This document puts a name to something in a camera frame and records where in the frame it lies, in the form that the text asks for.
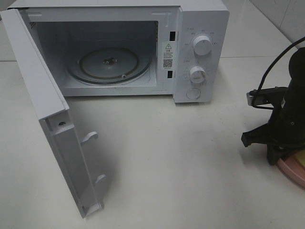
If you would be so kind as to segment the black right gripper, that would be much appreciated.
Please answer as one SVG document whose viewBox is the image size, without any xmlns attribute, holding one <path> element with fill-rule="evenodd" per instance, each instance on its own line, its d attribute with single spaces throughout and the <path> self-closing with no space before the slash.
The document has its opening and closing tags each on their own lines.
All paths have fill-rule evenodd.
<svg viewBox="0 0 305 229">
<path fill-rule="evenodd" d="M 286 160 L 292 150 L 305 148 L 305 98 L 298 96 L 276 96 L 268 124 L 242 133 L 241 141 L 245 147 L 251 144 L 267 144 L 270 136 L 274 145 L 267 145 L 267 161 L 275 165 Z"/>
</svg>

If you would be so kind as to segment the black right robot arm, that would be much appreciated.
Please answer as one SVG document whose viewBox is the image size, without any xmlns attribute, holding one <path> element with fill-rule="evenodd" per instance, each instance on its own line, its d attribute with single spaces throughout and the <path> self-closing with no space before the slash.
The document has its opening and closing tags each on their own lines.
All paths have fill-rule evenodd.
<svg viewBox="0 0 305 229">
<path fill-rule="evenodd" d="M 305 147 L 305 50 L 298 49 L 290 58 L 288 87 L 252 90 L 247 94 L 248 104 L 266 108 L 271 105 L 268 122 L 244 132 L 241 141 L 267 146 L 267 161 L 275 165 Z"/>
</svg>

